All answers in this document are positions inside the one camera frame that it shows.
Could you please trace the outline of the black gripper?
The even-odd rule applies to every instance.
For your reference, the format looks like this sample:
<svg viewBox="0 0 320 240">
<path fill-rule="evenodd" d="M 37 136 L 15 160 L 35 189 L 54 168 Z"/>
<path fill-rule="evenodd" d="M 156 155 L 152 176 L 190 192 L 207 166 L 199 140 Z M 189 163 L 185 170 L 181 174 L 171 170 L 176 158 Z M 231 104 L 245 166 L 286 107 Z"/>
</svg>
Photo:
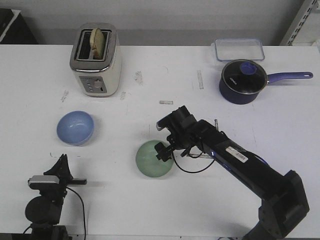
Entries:
<svg viewBox="0 0 320 240">
<path fill-rule="evenodd" d="M 162 142 L 154 146 L 156 158 L 167 162 L 174 159 L 174 149 L 183 150 L 191 146 L 188 130 L 197 123 L 195 117 L 188 111 L 185 105 L 172 111 L 165 117 L 163 126 L 167 128 L 170 135 L 167 137 L 171 146 L 165 147 Z"/>
<path fill-rule="evenodd" d="M 39 194 L 46 198 L 64 198 L 68 186 L 86 184 L 86 178 L 74 178 L 71 174 L 67 154 L 62 154 L 48 173 L 37 176 Z"/>
</svg>

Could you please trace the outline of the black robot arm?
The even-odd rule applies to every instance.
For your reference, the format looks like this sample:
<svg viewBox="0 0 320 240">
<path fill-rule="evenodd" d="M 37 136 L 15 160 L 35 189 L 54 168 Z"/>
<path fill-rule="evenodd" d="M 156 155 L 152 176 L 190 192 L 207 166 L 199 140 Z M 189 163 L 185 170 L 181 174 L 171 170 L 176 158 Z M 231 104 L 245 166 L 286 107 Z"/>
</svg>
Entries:
<svg viewBox="0 0 320 240">
<path fill-rule="evenodd" d="M 258 223 L 243 239 L 284 239 L 310 210 L 301 177 L 290 170 L 281 175 L 256 154 L 242 148 L 216 126 L 196 120 L 185 106 L 156 123 L 158 131 L 166 128 L 169 146 L 155 145 L 157 158 L 166 162 L 175 150 L 187 155 L 197 147 L 261 198 Z"/>
<path fill-rule="evenodd" d="M 24 214 L 30 225 L 23 235 L 31 229 L 30 240 L 71 240 L 73 237 L 68 234 L 67 227 L 59 224 L 65 197 L 71 191 L 80 199 L 83 238 L 87 238 L 84 201 L 79 193 L 70 188 L 70 185 L 86 185 L 87 180 L 72 176 L 66 154 L 62 154 L 51 169 L 42 175 L 33 175 L 27 183 L 30 189 L 39 191 L 39 196 L 30 200 L 25 207 Z"/>
</svg>

